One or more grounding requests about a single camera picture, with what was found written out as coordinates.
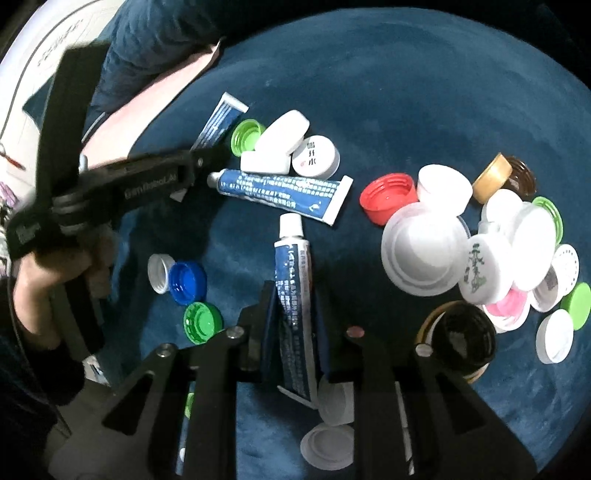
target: white round container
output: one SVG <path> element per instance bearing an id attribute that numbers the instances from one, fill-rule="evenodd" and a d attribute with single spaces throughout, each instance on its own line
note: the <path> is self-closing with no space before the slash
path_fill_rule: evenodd
<path id="1" fill-rule="evenodd" d="M 451 167 L 427 165 L 418 171 L 417 196 L 432 209 L 459 216 L 472 197 L 472 184 Z"/>
<path id="2" fill-rule="evenodd" d="M 524 202 L 505 233 L 513 249 L 514 286 L 531 291 L 542 282 L 554 258 L 554 221 L 542 207 Z"/>
<path id="3" fill-rule="evenodd" d="M 168 292 L 168 272 L 174 258 L 166 254 L 154 254 L 148 259 L 148 280 L 156 293 Z"/>
<path id="4" fill-rule="evenodd" d="M 505 298 L 513 284 L 513 253 L 506 237 L 479 233 L 468 241 L 464 276 L 459 282 L 464 300 L 490 305 Z"/>
<path id="5" fill-rule="evenodd" d="M 573 319 L 566 310 L 556 310 L 540 324 L 535 350 L 544 364 L 559 364 L 573 346 Z"/>
<path id="6" fill-rule="evenodd" d="M 328 180 L 336 173 L 340 154 L 334 143 L 322 135 L 306 138 L 295 149 L 292 165 L 300 177 Z"/>
<path id="7" fill-rule="evenodd" d="M 355 419 L 353 382 L 332 384 L 322 376 L 318 385 L 318 412 L 331 427 L 352 423 Z"/>
<path id="8" fill-rule="evenodd" d="M 463 274 L 466 231 L 457 217 L 418 202 L 402 207 L 382 234 L 382 264 L 401 290 L 420 297 L 450 290 Z"/>
<path id="9" fill-rule="evenodd" d="M 306 462 L 320 470 L 341 470 L 353 463 L 354 445 L 351 427 L 321 423 L 302 438 L 300 452 Z"/>

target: pink fabric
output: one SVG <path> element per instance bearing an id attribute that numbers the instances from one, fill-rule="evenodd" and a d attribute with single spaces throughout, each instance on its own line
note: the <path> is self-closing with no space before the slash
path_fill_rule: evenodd
<path id="1" fill-rule="evenodd" d="M 135 141 L 146 127 L 199 74 L 219 56 L 220 44 L 210 53 L 191 55 L 185 62 L 163 73 L 129 103 L 113 113 L 92 135 L 82 153 L 88 168 L 127 158 Z"/>

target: blue bottle cap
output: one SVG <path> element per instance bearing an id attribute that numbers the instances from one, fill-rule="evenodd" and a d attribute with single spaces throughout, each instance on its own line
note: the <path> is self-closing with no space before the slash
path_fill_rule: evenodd
<path id="1" fill-rule="evenodd" d="M 207 277 L 197 262 L 176 262 L 168 272 L 168 285 L 174 301 L 189 305 L 205 298 Z"/>

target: white bottle cap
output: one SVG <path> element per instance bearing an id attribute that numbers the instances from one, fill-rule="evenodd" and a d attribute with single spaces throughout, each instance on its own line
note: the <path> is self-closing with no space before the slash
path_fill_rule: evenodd
<path id="1" fill-rule="evenodd" d="M 330 427 L 326 423 L 310 430 L 300 443 L 306 462 L 320 470 L 341 470 L 353 463 L 355 433 L 348 425 Z"/>
<path id="2" fill-rule="evenodd" d="M 156 293 L 168 292 L 168 272 L 174 258 L 166 254 L 154 254 L 148 259 L 148 280 Z"/>
<path id="3" fill-rule="evenodd" d="M 304 228 L 299 213 L 284 213 L 279 217 L 279 238 L 289 236 L 304 236 Z"/>
<path id="4" fill-rule="evenodd" d="M 280 153 L 244 151 L 240 156 L 240 170 L 248 173 L 287 175 L 291 157 Z"/>
<path id="5" fill-rule="evenodd" d="M 292 163 L 300 177 L 328 180 L 339 168 L 340 154 L 328 138 L 312 135 L 295 150 Z"/>
<path id="6" fill-rule="evenodd" d="M 300 146 L 310 121 L 297 110 L 281 115 L 256 141 L 255 150 L 291 155 Z"/>

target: red bottle cap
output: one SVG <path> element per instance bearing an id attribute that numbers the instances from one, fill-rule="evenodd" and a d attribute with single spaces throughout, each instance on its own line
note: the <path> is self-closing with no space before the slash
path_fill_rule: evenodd
<path id="1" fill-rule="evenodd" d="M 367 185 L 359 204 L 376 225 L 384 226 L 390 217 L 409 203 L 418 202 L 414 180 L 405 173 L 389 173 Z"/>

